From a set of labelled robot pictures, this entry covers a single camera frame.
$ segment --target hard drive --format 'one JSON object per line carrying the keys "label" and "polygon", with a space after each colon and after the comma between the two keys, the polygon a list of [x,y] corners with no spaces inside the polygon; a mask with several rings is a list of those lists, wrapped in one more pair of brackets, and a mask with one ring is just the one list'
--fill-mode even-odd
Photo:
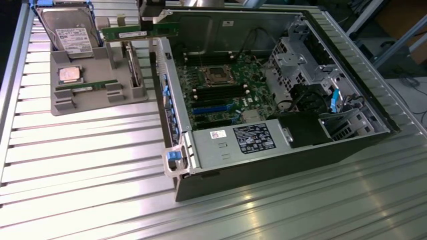
{"label": "hard drive", "polygon": [[56,51],[66,51],[70,59],[93,56],[101,46],[90,6],[85,2],[56,2],[36,5],[34,12]]}

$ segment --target blue pcie slot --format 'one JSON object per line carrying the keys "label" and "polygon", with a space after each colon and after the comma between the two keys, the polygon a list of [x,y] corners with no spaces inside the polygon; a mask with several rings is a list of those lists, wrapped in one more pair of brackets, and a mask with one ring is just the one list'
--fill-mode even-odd
{"label": "blue pcie slot", "polygon": [[210,113],[218,113],[218,112],[226,112],[232,108],[233,104],[222,105],[222,106],[213,106],[213,107],[200,107],[192,109],[192,114],[210,114]]}

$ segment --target warning label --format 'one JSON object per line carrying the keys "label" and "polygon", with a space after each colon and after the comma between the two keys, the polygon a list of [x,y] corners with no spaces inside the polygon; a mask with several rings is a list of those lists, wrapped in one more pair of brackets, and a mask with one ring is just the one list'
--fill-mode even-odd
{"label": "warning label", "polygon": [[276,148],[265,123],[241,126],[232,129],[244,154]]}
{"label": "warning label", "polygon": [[90,40],[84,27],[56,29],[56,34],[68,54],[92,52]]}

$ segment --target cpu socket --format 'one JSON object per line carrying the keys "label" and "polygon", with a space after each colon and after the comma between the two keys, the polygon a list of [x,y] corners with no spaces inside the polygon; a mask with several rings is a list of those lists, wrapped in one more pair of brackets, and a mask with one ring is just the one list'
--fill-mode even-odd
{"label": "cpu socket", "polygon": [[234,83],[234,79],[229,70],[225,66],[212,66],[201,68],[205,83],[209,87],[214,85],[228,85]]}

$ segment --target metal table surface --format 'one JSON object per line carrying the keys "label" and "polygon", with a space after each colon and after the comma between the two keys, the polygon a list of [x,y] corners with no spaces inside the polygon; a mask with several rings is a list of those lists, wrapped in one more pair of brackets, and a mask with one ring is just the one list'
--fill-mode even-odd
{"label": "metal table surface", "polygon": [[[93,5],[96,16],[136,23],[133,0]],[[328,14],[304,9],[337,48],[350,48],[342,54],[401,133],[337,164],[174,202],[149,70],[149,102],[52,116],[49,42],[22,6],[0,92],[1,240],[427,237],[425,130]]]}

